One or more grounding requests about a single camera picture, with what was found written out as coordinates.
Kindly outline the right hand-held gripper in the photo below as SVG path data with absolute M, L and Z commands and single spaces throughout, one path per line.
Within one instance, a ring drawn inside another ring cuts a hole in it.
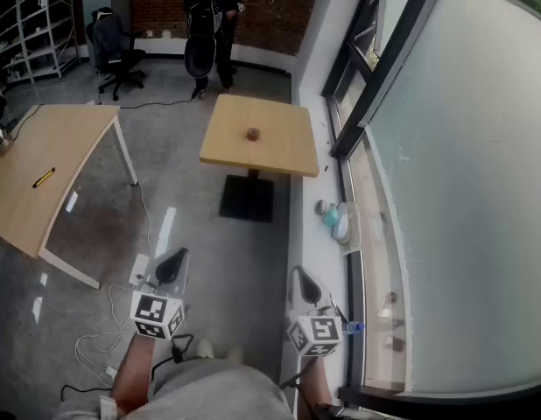
M 341 343 L 341 316 L 328 288 L 308 269 L 292 268 L 287 335 L 300 357 L 327 356 Z

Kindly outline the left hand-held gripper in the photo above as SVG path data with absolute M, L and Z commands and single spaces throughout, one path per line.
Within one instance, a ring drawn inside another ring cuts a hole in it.
M 189 264 L 190 251 L 178 248 L 146 268 L 130 305 L 130 320 L 138 334 L 160 340 L 175 336 L 186 315 Z

